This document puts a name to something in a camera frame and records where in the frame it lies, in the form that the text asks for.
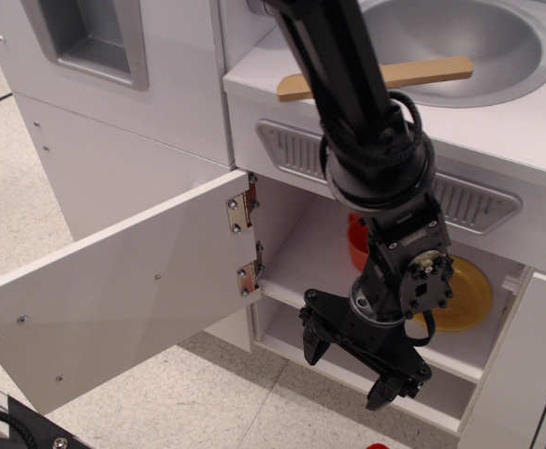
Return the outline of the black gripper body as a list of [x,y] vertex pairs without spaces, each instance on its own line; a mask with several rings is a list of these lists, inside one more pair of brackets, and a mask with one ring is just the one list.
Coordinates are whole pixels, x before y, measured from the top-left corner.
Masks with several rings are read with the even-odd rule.
[[378,379],[383,374],[400,375],[418,383],[431,379],[431,368],[408,341],[404,324],[379,326],[358,313],[352,302],[321,290],[309,289],[299,317],[302,325],[320,326],[330,341],[373,370]]

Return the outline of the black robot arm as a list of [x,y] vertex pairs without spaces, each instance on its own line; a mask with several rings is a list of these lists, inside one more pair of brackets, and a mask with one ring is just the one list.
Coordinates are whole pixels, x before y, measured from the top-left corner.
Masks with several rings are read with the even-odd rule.
[[378,374],[367,396],[377,411],[415,397],[432,375],[419,355],[428,338],[405,324],[452,298],[450,239],[433,192],[436,158],[413,101],[385,87],[354,1],[271,1],[313,93],[320,159],[333,196],[368,229],[369,256],[346,297],[309,289],[300,317],[308,363],[337,345]]

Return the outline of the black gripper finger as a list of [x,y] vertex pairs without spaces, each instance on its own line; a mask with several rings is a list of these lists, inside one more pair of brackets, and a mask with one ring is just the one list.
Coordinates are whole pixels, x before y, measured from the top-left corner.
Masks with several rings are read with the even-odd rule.
[[330,347],[325,331],[316,324],[307,323],[303,331],[304,357],[311,365],[316,365]]
[[367,394],[366,409],[376,412],[393,402],[397,397],[414,398],[418,393],[415,380],[394,374],[383,374]]

